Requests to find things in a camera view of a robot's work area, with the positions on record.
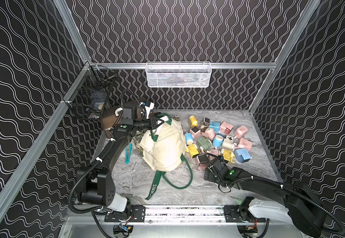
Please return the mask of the teal utility knife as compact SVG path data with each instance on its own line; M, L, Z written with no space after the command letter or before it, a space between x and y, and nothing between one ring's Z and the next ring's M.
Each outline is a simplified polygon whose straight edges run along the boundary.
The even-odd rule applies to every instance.
M125 163L126 164L130 163L131 151L132 151L132 144L130 143L125 149Z

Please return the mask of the dusty pink square sharpener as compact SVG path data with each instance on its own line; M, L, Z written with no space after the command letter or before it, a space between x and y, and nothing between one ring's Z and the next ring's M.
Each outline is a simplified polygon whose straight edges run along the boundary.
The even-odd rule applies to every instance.
M208 160L207 160L207 156L204 154L198 155L195 158L195 162L196 162L196 168L198 171L205 170L209 165Z

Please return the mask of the blue round dial sharpener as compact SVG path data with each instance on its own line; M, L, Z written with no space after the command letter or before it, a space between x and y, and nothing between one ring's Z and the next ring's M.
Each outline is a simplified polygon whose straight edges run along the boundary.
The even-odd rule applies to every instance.
M186 133L185 134L185 141L186 141L186 145L191 145L194 143L194 137L191 133Z

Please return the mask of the light blue round sharpener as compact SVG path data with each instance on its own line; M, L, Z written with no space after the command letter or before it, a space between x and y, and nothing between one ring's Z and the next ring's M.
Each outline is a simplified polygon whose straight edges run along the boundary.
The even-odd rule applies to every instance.
M214 147L221 147L222 143L223 143L224 137L222 135L215 135L214 139L213 139L213 146Z

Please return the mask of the mauve pink crank sharpener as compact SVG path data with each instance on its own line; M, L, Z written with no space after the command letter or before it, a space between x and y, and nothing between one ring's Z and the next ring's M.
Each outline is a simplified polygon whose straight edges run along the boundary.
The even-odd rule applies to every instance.
M220 152L220 150L217 150L217 149L210 149L210 150L208 150L207 151L207 153L209 153L209 154L213 154L213 155L215 155L216 157L219 157L220 155L221 155L221 152ZM213 160L214 159L214 156L209 156L209 159L210 160Z

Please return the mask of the green grey sharpener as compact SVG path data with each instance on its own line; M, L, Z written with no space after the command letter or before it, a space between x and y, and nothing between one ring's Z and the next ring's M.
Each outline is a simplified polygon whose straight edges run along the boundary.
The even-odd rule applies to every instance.
M211 148L212 142L209 139L201 136L197 139L196 145L199 150L204 153Z

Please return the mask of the blue pencil sharpener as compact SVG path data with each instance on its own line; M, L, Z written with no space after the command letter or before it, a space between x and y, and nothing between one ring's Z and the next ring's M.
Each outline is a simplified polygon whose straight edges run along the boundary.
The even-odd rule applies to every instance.
M221 127L221 123L215 122L215 121L210 122L209 128L212 128L214 132L219 132L220 127Z

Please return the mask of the pink rounded pencil sharpener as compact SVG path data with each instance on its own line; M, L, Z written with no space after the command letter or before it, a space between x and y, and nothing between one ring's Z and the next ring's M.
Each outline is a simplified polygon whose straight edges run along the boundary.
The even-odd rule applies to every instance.
M238 127L234 132L234 138L241 139L245 136L245 134L248 132L248 128L246 126L240 126Z

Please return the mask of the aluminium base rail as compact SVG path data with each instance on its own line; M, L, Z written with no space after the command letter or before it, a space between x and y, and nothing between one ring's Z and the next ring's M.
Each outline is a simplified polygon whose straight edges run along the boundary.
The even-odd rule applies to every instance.
M254 199L247 209L252 221L243 221L237 205L133 205L131 219L135 225L253 225L268 218L273 222L293 225L289 210L283 205Z

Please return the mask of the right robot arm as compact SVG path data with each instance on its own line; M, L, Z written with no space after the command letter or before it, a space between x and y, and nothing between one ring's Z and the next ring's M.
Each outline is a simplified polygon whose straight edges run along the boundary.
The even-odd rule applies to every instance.
M257 223L260 219L282 221L294 225L302 233L318 238L323 232L343 235L345 226L322 204L305 184L278 182L256 176L242 168L229 168L221 156L203 154L208 163L204 179L214 182L222 193L233 188L250 191L267 198L247 196L235 211L225 209L225 217Z

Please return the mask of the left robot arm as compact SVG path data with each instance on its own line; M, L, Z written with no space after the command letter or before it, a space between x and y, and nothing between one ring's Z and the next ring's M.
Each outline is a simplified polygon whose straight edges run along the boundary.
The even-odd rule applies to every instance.
M100 215L119 212L130 215L131 204L116 192L112 170L137 133L149 132L152 140L157 141L155 131L164 124L171 125L169 115L154 112L153 108L153 103L144 98L135 98L103 110L101 124L109 142L89 165L78 170L77 182L68 196L71 212Z

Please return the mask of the light blue box sharpener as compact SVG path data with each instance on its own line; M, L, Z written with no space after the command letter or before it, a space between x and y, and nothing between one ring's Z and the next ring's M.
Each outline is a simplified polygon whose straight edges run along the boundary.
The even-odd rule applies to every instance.
M246 148L240 148L235 150L235 157L240 163L248 162L252 157L249 154L249 151Z

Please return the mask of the cream tote bag green handles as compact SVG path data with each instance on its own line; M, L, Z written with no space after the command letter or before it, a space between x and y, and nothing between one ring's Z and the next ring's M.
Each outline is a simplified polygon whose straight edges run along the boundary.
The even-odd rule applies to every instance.
M190 187L193 181L193 171L185 157L187 146L181 123L167 113L156 115L156 119L160 126L145 132L139 143L143 160L155 171L146 200L150 200L157 192L162 179L178 190ZM188 167L190 180L184 186L177 186L166 177L166 173L177 169L183 162Z

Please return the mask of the pink box pencil sharpener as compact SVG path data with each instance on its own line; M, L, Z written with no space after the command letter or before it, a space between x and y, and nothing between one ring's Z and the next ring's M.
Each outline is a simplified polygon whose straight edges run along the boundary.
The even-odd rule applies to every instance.
M231 133L233 127L234 127L234 126L233 126L232 124L230 124L230 123L224 121L224 122L222 122L221 125L220 125L219 132L228 135L228 134Z

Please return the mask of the cream panda pencil sharpener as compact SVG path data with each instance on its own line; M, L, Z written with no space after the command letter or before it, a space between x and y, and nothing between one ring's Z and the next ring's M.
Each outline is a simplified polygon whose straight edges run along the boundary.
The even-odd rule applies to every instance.
M227 135L223 139L222 148L228 149L228 150L234 150L234 148L235 148L234 138L232 136Z

